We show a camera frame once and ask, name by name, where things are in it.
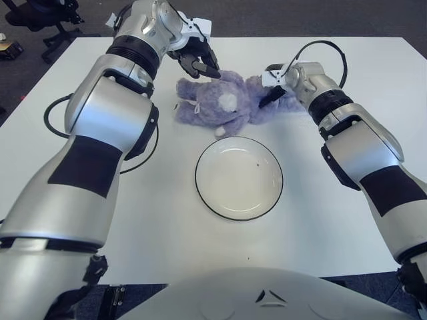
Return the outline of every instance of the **black rim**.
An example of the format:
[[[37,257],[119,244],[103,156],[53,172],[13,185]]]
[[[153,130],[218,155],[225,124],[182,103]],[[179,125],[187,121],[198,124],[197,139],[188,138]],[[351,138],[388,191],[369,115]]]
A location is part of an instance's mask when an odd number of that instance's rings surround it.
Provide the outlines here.
[[[212,145],[214,145],[214,144],[216,144],[216,143],[218,143],[218,142],[220,142],[220,141],[223,141],[223,140],[226,140],[226,139],[232,139],[232,138],[242,138],[242,139],[247,139],[247,140],[252,140],[252,141],[254,141],[254,142],[256,142],[256,143],[258,143],[258,144],[260,144],[260,145],[262,145],[264,148],[266,148],[267,149],[267,151],[268,152],[270,152],[270,154],[273,156],[273,158],[276,160],[276,162],[277,162],[277,164],[278,164],[278,166],[279,166],[279,169],[280,169],[280,175],[282,176],[282,187],[280,188],[280,193],[279,193],[279,196],[278,196],[278,198],[277,198],[277,200],[276,200],[276,202],[266,211],[266,212],[264,212],[264,213],[262,213],[261,215],[257,215],[256,217],[252,217],[252,218],[248,218],[248,219],[235,219],[235,218],[230,218],[230,217],[226,217],[225,215],[222,215],[221,213],[218,213],[217,211],[215,211],[215,210],[213,210],[207,203],[206,203],[206,201],[205,201],[205,199],[203,199],[203,197],[201,196],[201,193],[200,193],[200,190],[199,190],[199,186],[197,185],[197,168],[199,167],[199,163],[200,163],[200,159],[201,159],[201,157],[203,157],[203,155],[205,154],[205,152],[212,146]],[[231,220],[231,221],[251,221],[251,220],[255,220],[255,219],[258,219],[258,218],[260,218],[260,217],[262,217],[262,216],[264,216],[264,215],[266,215],[267,213],[269,213],[276,205],[277,205],[277,203],[279,202],[279,200],[280,200],[280,197],[282,196],[282,191],[283,191],[283,184],[284,184],[284,178],[283,178],[283,171],[282,171],[282,167],[280,166],[280,163],[279,163],[279,161],[278,161],[278,159],[276,158],[276,156],[270,151],[270,149],[268,149],[265,145],[263,145],[262,143],[260,143],[259,141],[256,141],[256,140],[254,140],[254,139],[251,139],[251,138],[247,138],[247,137],[240,137],[240,136],[235,136],[235,137],[228,137],[228,138],[223,138],[223,139],[220,139],[220,140],[218,140],[218,141],[215,141],[215,142],[213,142],[213,143],[211,143],[210,145],[208,145],[207,147],[206,147],[206,149],[204,149],[203,150],[203,152],[201,153],[201,155],[200,155],[200,157],[199,157],[199,159],[197,160],[197,164],[195,165],[195,170],[194,170],[194,181],[195,181],[195,188],[197,189],[197,193],[199,194],[199,196],[200,196],[200,199],[203,201],[203,203],[206,205],[206,207],[208,207],[212,212],[214,212],[216,215],[219,215],[220,217],[223,217],[224,219],[227,219],[227,220]]]

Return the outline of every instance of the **purple stuffed animal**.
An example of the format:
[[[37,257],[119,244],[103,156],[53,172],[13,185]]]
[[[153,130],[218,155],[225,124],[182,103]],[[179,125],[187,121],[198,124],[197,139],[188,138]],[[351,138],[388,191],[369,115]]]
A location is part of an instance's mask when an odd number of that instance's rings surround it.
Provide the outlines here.
[[[245,82],[236,72],[220,72],[219,80],[208,83],[178,81],[177,94],[185,100],[179,104],[177,121],[211,127],[216,138],[221,139],[237,135],[246,123],[265,123],[279,112],[304,111],[291,92],[260,109],[258,104],[270,91],[262,87],[260,77]]]

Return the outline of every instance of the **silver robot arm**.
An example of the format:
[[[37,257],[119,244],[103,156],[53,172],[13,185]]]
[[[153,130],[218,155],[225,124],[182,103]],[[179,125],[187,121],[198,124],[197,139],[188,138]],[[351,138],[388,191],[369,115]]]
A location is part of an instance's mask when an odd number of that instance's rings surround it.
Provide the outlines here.
[[[164,0],[133,4],[68,103],[67,143],[0,228],[0,319],[64,317],[105,273],[96,253],[109,232],[122,161],[144,152],[157,124],[149,99],[157,69],[168,53],[193,77],[219,77],[210,27]]]
[[[402,165],[396,138],[354,103],[319,63],[273,67],[264,86],[295,91],[320,135],[326,163],[341,184],[362,190],[393,258],[404,290],[427,304],[427,184]]]

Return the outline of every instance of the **white table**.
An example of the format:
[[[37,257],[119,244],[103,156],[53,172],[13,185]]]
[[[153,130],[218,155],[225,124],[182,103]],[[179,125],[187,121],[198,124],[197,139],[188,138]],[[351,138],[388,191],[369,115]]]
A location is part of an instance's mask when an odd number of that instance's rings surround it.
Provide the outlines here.
[[[312,40],[212,39],[212,47],[222,69],[249,77],[271,63],[289,61]],[[346,93],[395,134],[408,170],[427,180],[426,60],[403,39],[331,40],[347,55]],[[0,217],[65,142],[44,128],[46,106],[73,92],[110,43],[108,38],[77,39],[0,128]],[[309,48],[302,59],[321,62],[337,80],[341,76],[339,55],[327,46]],[[240,266],[318,277],[396,270],[363,195],[341,186],[322,159],[323,141],[308,115],[280,115],[242,131],[267,146],[282,166],[284,191],[272,211],[244,223],[209,211],[196,192],[193,173],[214,133],[174,122],[175,84],[183,76],[179,65],[165,57],[153,96],[161,112],[159,146],[145,166],[121,178],[102,250],[109,261],[102,283],[171,283]],[[64,109],[52,114],[56,126],[62,127]]]

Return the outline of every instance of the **plush ear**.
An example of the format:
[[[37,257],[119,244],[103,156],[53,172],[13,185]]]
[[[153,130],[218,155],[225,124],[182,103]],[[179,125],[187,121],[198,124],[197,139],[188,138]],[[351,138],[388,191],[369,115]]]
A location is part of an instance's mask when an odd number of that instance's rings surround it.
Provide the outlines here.
[[[197,90],[203,83],[191,82],[187,79],[181,78],[176,84],[176,92],[178,97],[187,100],[196,100]]]
[[[175,120],[190,125],[205,125],[195,112],[195,105],[188,101],[181,101],[179,103],[179,109],[176,112]]]
[[[232,82],[238,85],[239,87],[245,87],[245,81],[242,76],[234,71],[220,71],[222,81]]]

